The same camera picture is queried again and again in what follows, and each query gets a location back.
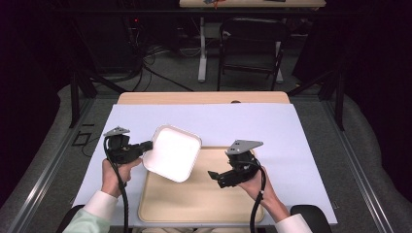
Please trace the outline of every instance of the white paper sheet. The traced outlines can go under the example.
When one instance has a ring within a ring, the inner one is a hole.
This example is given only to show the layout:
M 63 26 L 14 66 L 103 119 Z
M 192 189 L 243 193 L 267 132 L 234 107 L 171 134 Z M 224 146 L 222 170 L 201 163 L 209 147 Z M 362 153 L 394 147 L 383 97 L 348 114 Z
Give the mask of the white paper sheet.
M 230 147 L 237 139 L 262 141 L 263 146 L 255 151 L 285 205 L 289 208 L 300 204 L 318 206 L 330 224 L 337 223 L 292 104 L 115 105 L 103 133 L 121 126 L 131 131 L 127 134 L 130 136 L 129 143 L 138 144 L 150 140 L 162 124 L 171 124 L 198 135 L 203 147 Z M 101 161 L 104 158 L 101 138 L 74 205 L 86 203 L 100 189 Z M 159 226 L 141 221 L 136 214 L 146 172 L 143 166 L 133 169 L 132 181 L 127 184 L 129 223 L 134 226 Z M 112 224 L 122 225 L 122 211 L 120 198 Z M 270 216 L 265 215 L 259 224 L 273 223 Z

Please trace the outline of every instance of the white square container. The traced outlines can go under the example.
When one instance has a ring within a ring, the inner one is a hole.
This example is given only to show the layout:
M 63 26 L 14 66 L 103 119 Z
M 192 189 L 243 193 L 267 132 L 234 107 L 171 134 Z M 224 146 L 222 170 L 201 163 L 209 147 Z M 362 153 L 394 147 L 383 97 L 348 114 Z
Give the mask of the white square container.
M 200 138 L 172 125 L 161 125 L 153 143 L 154 148 L 143 155 L 143 165 L 174 182 L 187 180 L 202 147 Z

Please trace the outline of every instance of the gray carpet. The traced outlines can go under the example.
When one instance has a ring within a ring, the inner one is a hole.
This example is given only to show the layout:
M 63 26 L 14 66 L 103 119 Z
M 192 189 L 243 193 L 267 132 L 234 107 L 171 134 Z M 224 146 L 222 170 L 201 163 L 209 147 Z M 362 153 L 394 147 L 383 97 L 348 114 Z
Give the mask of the gray carpet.
M 291 76 L 292 68 L 298 55 L 300 42 L 286 50 L 282 63 L 282 73 L 285 82 L 278 84 L 276 90 L 288 91 L 295 87 L 297 79 Z M 207 80 L 205 83 L 197 81 L 198 56 L 184 56 L 171 52 L 161 52 L 156 56 L 148 57 L 152 61 L 151 69 L 157 73 L 181 83 L 195 91 L 214 91 L 217 80 L 217 51 L 211 47 L 208 53 Z M 131 90 L 137 84 L 135 79 L 121 82 L 127 90 Z M 244 80 L 236 83 L 230 78 L 223 81 L 222 90 L 255 90 L 267 86 L 267 80 Z M 84 115 L 81 125 L 77 130 L 81 134 L 90 134 L 90 140 L 101 134 L 111 107 L 116 103 L 118 96 L 112 90 L 99 83 L 96 84 L 99 96 L 92 101 L 90 109 Z M 183 88 L 144 71 L 143 79 L 136 91 L 185 91 Z M 335 213 L 339 224 L 332 226 L 335 233 L 340 232 L 379 232 L 373 215 L 369 211 L 364 197 L 360 192 L 359 184 L 354 179 L 351 171 L 348 155 L 342 145 L 335 125 L 327 114 L 327 104 L 319 102 L 313 93 L 318 89 L 313 87 L 305 91 L 301 97 L 293 97 L 303 129 L 307 136 L 309 146 L 318 164 L 321 177 L 325 183 L 327 194 L 335 207 Z M 28 193 L 36 184 L 47 168 L 49 161 L 53 159 L 59 150 L 59 145 L 67 135 L 71 120 L 70 92 L 68 86 L 59 92 L 61 105 L 55 123 L 51 128 L 44 144 L 36 154 L 33 163 L 26 175 L 18 184 L 15 192 L 0 211 L 0 232 L 7 232 L 16 215 L 26 200 Z M 394 189 L 390 179 L 380 165 L 380 151 L 376 143 L 373 131 L 367 120 L 361 114 L 357 105 L 349 98 L 344 105 L 345 136 L 350 141 L 361 167 L 363 168 L 377 198 L 382 204 L 394 232 L 412 232 L 412 208 Z M 96 147 L 97 140 L 92 141 L 86 147 L 70 146 L 64 150 L 64 160 L 57 173 L 48 186 L 45 196 L 37 206 L 33 216 L 30 217 L 24 232 L 54 232 L 65 213 L 71 208 L 71 201 L 76 196 L 82 183 L 83 176 Z

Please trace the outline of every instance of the white sleeve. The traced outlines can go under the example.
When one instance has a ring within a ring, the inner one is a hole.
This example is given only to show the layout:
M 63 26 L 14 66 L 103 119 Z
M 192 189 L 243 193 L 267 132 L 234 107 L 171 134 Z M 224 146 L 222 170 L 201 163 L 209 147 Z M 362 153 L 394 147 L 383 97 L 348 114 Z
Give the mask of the white sleeve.
M 312 233 L 301 214 L 287 217 L 275 223 L 278 233 Z
M 96 191 L 83 209 L 94 216 L 111 221 L 116 204 L 118 204 L 118 198 L 102 191 Z

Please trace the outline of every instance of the black cable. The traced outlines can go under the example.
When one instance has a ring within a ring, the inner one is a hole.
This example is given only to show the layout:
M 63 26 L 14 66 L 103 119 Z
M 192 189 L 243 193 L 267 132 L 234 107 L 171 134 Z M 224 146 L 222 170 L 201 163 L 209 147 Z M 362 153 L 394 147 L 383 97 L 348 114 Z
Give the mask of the black cable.
M 153 64 L 155 64 L 155 56 L 157 55 L 158 52 L 162 52 L 162 50 L 154 50 L 154 49 L 151 49 L 151 51 L 148 51 L 148 52 L 147 52 L 147 55 L 146 55 L 145 57 L 143 57 L 143 62 L 144 62 L 146 65 L 153 65 Z
M 255 200 L 255 204 L 254 204 L 254 206 L 253 206 L 253 208 L 252 208 L 251 219 L 250 219 L 250 222 L 249 222 L 249 226 L 250 226 L 251 233 L 255 233 L 255 218 L 256 218 L 256 215 L 257 215 L 258 206 L 260 205 L 260 201 L 263 200 L 263 192 L 264 192 L 264 189 L 265 189 L 265 187 L 266 187 L 266 174 L 265 174 L 263 168 L 260 166 L 260 163 L 258 162 L 258 160 L 257 160 L 257 164 L 256 164 L 256 163 L 252 163 L 252 162 L 245 162 L 245 161 L 238 161 L 238 162 L 236 162 L 236 163 L 239 163 L 239 164 L 249 164 L 249 165 L 258 167 L 258 168 L 260 169 L 260 173 L 261 173 L 261 187 L 260 187 L 259 193 L 257 194 L 257 199 Z
M 144 90 L 142 90 L 142 92 L 145 92 L 146 90 L 148 90 L 149 85 L 151 85 L 151 82 L 152 82 L 152 73 L 151 73 L 151 75 L 149 76 L 149 82 L 148 82 L 148 85 L 146 85 L 146 88 L 145 88 Z
M 186 90 L 188 90 L 188 91 L 194 91 L 194 90 L 188 88 L 187 86 L 184 86 L 184 85 L 182 85 L 182 84 L 180 84 L 180 83 L 176 83 L 176 82 L 174 82 L 174 81 L 172 81 L 172 80 L 170 80 L 170 79 L 168 79 L 168 78 L 166 78 L 166 77 L 164 77 L 164 76 L 161 76 L 160 74 L 158 74 L 158 73 L 156 73 L 155 71 L 151 70 L 151 69 L 150 69 L 148 66 L 146 66 L 146 65 L 143 65 L 143 68 L 146 69 L 147 71 L 151 72 L 152 74 L 158 76 L 159 78 L 162 78 L 162 79 L 167 80 L 167 81 L 169 81 L 169 82 L 171 82 L 171 83 L 174 83 L 174 84 L 178 85 L 178 86 L 181 87 L 181 88 L 184 88 L 184 89 L 186 89 Z
M 97 140 L 97 139 L 99 139 L 99 138 L 100 138 L 100 137 L 93 138 L 92 140 L 88 141 L 84 146 L 82 146 L 82 154 L 83 154 L 84 156 L 86 156 L 86 157 L 92 157 L 92 155 L 88 155 L 88 154 L 85 153 L 85 147 L 86 147 L 88 144 L 90 144 L 91 142 L 93 142 L 93 141 L 95 141 L 95 140 Z
M 128 75 L 126 75 L 125 77 L 120 77 L 120 78 L 115 78 L 115 79 L 110 79 L 110 78 L 108 78 L 108 77 L 105 77 L 106 78 L 106 80 L 108 80 L 108 81 L 110 81 L 110 82 L 112 82 L 112 83 L 121 83 L 121 82 L 125 82 L 125 81 L 129 81 L 129 80 L 131 80 L 131 79 L 133 79 L 133 78 L 135 78 L 138 74 L 139 74 L 139 72 L 141 71 L 141 67 L 139 68 L 136 68 L 136 70 L 132 70 Z M 94 82 L 94 83 L 100 83 L 100 81 L 97 81 L 97 80 L 95 80 L 93 77 L 91 77 L 92 78 L 92 81 Z
M 113 170 L 115 170 L 115 174 L 118 177 L 118 182 L 119 182 L 119 189 L 120 189 L 120 193 L 121 196 L 123 197 L 123 205 L 124 205 L 124 224 L 123 224 L 123 232 L 124 233 L 128 233 L 128 200 L 127 200 L 127 194 L 126 194 L 126 190 L 125 190 L 125 184 L 123 183 L 123 180 L 121 179 L 121 176 L 119 174 L 119 169 L 118 166 L 112 162 L 112 160 L 110 159 L 108 150 L 107 150 L 107 141 L 109 140 L 110 137 L 105 137 L 104 138 L 104 143 L 103 143 L 103 147 L 104 147 L 104 151 L 106 153 L 106 158 L 107 160 L 109 160 L 110 165 L 112 165 Z
M 137 86 L 139 86 L 140 82 L 142 81 L 143 78 L 143 69 L 140 71 L 140 79 L 137 82 L 137 84 L 133 87 L 133 89 L 131 89 L 131 92 L 134 92 L 137 89 Z

